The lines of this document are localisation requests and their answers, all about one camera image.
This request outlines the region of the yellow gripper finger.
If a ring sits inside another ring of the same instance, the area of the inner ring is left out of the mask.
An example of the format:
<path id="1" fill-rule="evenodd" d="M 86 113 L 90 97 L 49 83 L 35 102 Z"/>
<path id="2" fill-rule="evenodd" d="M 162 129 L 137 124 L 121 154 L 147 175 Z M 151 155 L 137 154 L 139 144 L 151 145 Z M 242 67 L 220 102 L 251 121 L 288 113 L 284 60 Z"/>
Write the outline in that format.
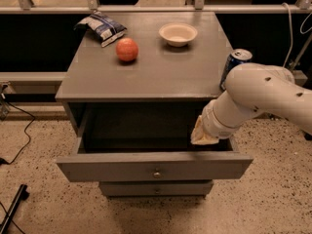
<path id="1" fill-rule="evenodd" d="M 190 140 L 193 145 L 209 145 L 217 144 L 219 142 L 219 139 L 217 137 L 211 136 L 204 132 L 201 115 L 199 115 L 196 120 Z"/>

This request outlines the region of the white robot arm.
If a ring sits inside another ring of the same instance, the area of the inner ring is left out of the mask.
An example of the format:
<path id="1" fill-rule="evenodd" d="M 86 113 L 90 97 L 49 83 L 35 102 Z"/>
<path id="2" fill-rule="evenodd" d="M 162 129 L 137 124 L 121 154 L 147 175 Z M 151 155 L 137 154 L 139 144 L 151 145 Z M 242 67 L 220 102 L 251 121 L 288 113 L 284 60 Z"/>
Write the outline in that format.
<path id="1" fill-rule="evenodd" d="M 203 108 L 191 142 L 215 144 L 263 113 L 282 117 L 311 135 L 312 91 L 298 86 L 284 67 L 239 64 L 226 76 L 225 91 Z"/>

